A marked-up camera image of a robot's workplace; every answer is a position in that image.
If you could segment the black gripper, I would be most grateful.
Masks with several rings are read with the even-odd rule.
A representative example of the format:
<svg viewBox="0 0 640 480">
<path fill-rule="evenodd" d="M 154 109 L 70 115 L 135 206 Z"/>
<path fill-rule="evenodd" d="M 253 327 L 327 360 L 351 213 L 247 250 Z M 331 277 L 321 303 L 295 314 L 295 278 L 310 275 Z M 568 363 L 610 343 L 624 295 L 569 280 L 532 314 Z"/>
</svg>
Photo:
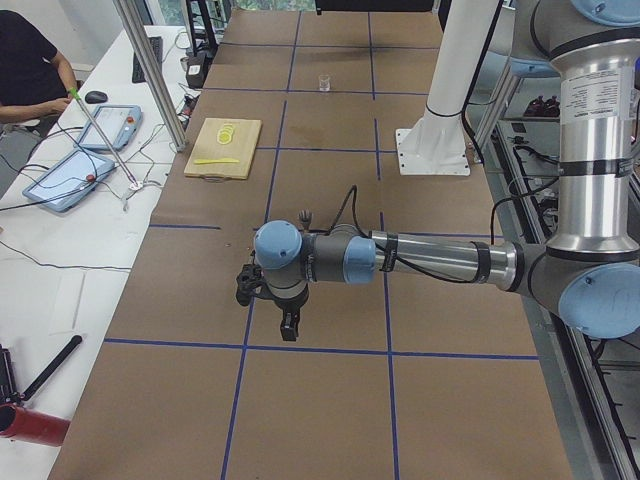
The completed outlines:
<svg viewBox="0 0 640 480">
<path fill-rule="evenodd" d="M 281 338 L 285 342 L 296 342 L 299 337 L 299 322 L 302 307 L 309 298 L 306 280 L 300 280 L 288 286 L 267 283 L 275 304 L 283 311 L 280 323 Z"/>
</svg>

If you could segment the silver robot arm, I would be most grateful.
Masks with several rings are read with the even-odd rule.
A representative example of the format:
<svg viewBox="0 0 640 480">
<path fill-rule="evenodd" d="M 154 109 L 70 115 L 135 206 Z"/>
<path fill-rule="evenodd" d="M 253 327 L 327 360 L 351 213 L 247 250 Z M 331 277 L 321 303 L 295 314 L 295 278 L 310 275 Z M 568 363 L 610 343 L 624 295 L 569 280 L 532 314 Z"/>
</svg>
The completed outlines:
<svg viewBox="0 0 640 480">
<path fill-rule="evenodd" d="M 264 224 L 237 278 L 236 298 L 274 302 L 282 338 L 298 336 L 312 282 L 364 284 L 407 271 L 457 284 L 490 283 L 533 298 L 585 335 L 619 338 L 639 326 L 639 246 L 627 232 L 634 169 L 631 96 L 639 55 L 635 1 L 521 1 L 511 57 L 560 76 L 559 218 L 543 245 L 427 241 L 334 222 L 302 233 Z"/>
</svg>

